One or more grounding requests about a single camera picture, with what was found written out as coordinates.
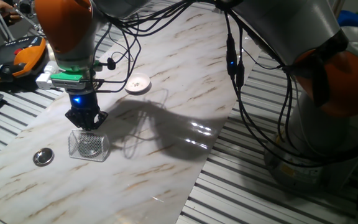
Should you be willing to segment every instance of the striped metal floor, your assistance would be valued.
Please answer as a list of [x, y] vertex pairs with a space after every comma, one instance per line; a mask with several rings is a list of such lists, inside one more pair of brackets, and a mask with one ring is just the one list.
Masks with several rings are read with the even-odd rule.
[[[257, 61], [278, 65], [263, 53]], [[255, 65], [242, 89], [246, 110], [268, 136], [276, 132], [286, 85], [281, 70]], [[349, 186], [336, 195], [311, 195], [278, 184], [265, 168], [264, 150], [246, 130], [236, 104], [177, 224], [358, 223], [356, 198], [357, 189]]]

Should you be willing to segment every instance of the metal mesh cup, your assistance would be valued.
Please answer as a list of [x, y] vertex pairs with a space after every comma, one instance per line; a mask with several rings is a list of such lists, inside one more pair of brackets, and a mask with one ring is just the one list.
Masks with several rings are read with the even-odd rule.
[[72, 130], [68, 137], [71, 158], [103, 162], [109, 154], [109, 140], [105, 134]]

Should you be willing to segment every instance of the blue led light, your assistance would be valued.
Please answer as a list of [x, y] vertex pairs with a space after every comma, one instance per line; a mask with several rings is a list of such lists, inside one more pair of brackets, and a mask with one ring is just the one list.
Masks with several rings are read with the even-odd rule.
[[78, 96], [76, 98], [73, 98], [73, 100], [77, 103], [81, 103], [81, 98]]

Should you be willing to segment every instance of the table surface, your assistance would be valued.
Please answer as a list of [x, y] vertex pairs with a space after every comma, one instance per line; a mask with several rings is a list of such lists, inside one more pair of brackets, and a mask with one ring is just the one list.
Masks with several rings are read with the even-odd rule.
[[[70, 103], [63, 94], [0, 153], [1, 220], [176, 221], [236, 100], [224, 66], [226, 25], [222, 15], [189, 9], [158, 35], [140, 41], [135, 71], [151, 77], [152, 89], [142, 96], [124, 91], [98, 96], [101, 109], [109, 112], [99, 129], [114, 149], [108, 159], [68, 157], [73, 125], [64, 117]], [[250, 52], [257, 56], [260, 50], [252, 44]], [[252, 68], [251, 59], [244, 63]], [[98, 77], [124, 75], [121, 66]], [[52, 148], [55, 159], [36, 167], [31, 158], [42, 147]]]

